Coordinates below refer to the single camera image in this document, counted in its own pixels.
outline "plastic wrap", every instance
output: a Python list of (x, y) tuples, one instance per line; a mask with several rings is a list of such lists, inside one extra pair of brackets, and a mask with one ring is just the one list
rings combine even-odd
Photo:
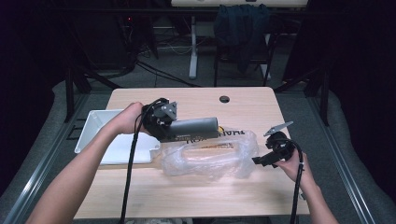
[(259, 146), (252, 131), (221, 128), (219, 138), (163, 143), (161, 150), (166, 175), (247, 178), (255, 168), (251, 158), (258, 155)]

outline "white box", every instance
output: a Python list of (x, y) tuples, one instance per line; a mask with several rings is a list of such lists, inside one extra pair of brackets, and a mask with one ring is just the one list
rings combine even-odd
[[(75, 152), (79, 153), (90, 143), (99, 130), (122, 110), (93, 110), (88, 115), (80, 138), (78, 139)], [(108, 147), (101, 164), (125, 164), (128, 163), (133, 134), (119, 134)], [(139, 133), (134, 163), (150, 163), (160, 154), (161, 143), (146, 133)]]

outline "wooden table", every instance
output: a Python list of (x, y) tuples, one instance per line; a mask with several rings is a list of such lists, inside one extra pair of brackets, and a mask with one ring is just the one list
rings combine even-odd
[[(230, 97), (222, 103), (220, 96)], [(144, 105), (164, 97), (177, 101), (178, 119), (217, 117), (219, 125), (251, 130), (260, 146), (263, 134), (284, 123), (270, 88), (173, 88), (114, 90), (107, 109), (125, 108), (131, 102)], [(270, 152), (262, 148), (261, 155)], [(126, 169), (101, 167), (75, 218), (120, 217)], [(134, 164), (127, 217), (235, 217), (289, 215), (294, 183), (279, 168), (256, 166), (247, 179), (206, 176), (167, 176), (161, 156), (150, 164)], [(309, 214), (299, 200), (297, 213)]]

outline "table leg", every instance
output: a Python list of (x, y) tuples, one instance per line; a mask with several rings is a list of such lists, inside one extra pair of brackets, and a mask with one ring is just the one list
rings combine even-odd
[(195, 17), (191, 17), (191, 62), (190, 62), (190, 79), (197, 78), (197, 43), (196, 43), (196, 33), (195, 33)]
[[(270, 35), (265, 35), (265, 42), (268, 44), (268, 40), (270, 39)], [(267, 71), (267, 64), (260, 64), (262, 68), (262, 78), (265, 78), (265, 71)], [(268, 73), (267, 81), (271, 80), (271, 73)]]

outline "black cord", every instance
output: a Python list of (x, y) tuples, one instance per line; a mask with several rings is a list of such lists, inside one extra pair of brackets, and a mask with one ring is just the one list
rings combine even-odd
[[(131, 172), (132, 172), (132, 166), (134, 164), (134, 152), (136, 150), (136, 144), (137, 144), (137, 138), (139, 136), (140, 129), (143, 125), (143, 120), (147, 117), (147, 113), (149, 110), (152, 108), (153, 105), (157, 104), (160, 101), (164, 101), (166, 99), (160, 98), (153, 103), (151, 103), (146, 111), (144, 111), (142, 114), (137, 116), (136, 120), (134, 121), (134, 139), (132, 141), (131, 145), (131, 152), (129, 155), (129, 161), (128, 161), (128, 168), (127, 168), (127, 174), (126, 174), (126, 183), (125, 183), (125, 190), (124, 190), (124, 196), (122, 199), (122, 210), (121, 210), (121, 217), (120, 217), (120, 224), (124, 224), (125, 222), (125, 215), (126, 215), (126, 206), (128, 203), (128, 194), (129, 194), (129, 187), (131, 186)], [(137, 120), (140, 119), (139, 125), (136, 128), (136, 123)]]
[(300, 164), (299, 164), (298, 170), (297, 170), (295, 186), (294, 186), (293, 207), (291, 209), (291, 217), (290, 217), (290, 224), (294, 224), (295, 220), (296, 220), (296, 214), (297, 214), (297, 202), (298, 202), (298, 194), (299, 194), (299, 189), (300, 189), (301, 176), (303, 174), (303, 168), (304, 168), (304, 158), (303, 158), (303, 151), (301, 150), (300, 146), (292, 140), (289, 140), (289, 142), (293, 143), (294, 146), (296, 147), (298, 154), (299, 154), (299, 161), (300, 161)]
[(145, 69), (146, 71), (149, 71), (149, 72), (152, 73), (152, 74), (155, 74), (156, 76), (163, 77), (163, 78), (167, 78), (167, 79), (170, 79), (170, 80), (174, 80), (174, 81), (177, 81), (177, 82), (186, 84), (186, 85), (188, 85), (188, 86), (190, 86), (190, 87), (201, 87), (201, 86), (192, 84), (192, 83), (190, 83), (190, 82), (187, 82), (187, 81), (185, 81), (185, 80), (183, 80), (183, 79), (181, 79), (181, 78), (172, 76), (171, 74), (165, 73), (164, 71), (161, 71), (161, 70), (159, 70), (159, 69), (157, 69), (157, 68), (155, 68), (155, 67), (153, 67), (153, 66), (151, 66), (151, 65), (149, 65), (149, 64), (147, 64), (147, 63), (143, 63), (143, 62), (140, 62), (140, 61), (136, 60), (136, 65), (139, 66), (139, 67), (141, 67), (141, 68), (143, 68), (143, 69)]
[(113, 73), (113, 74), (108, 74), (108, 75), (101, 75), (101, 77), (105, 77), (107, 79), (115, 78), (115, 77), (124, 77), (134, 71), (134, 65), (127, 66), (122, 69), (119, 73)]

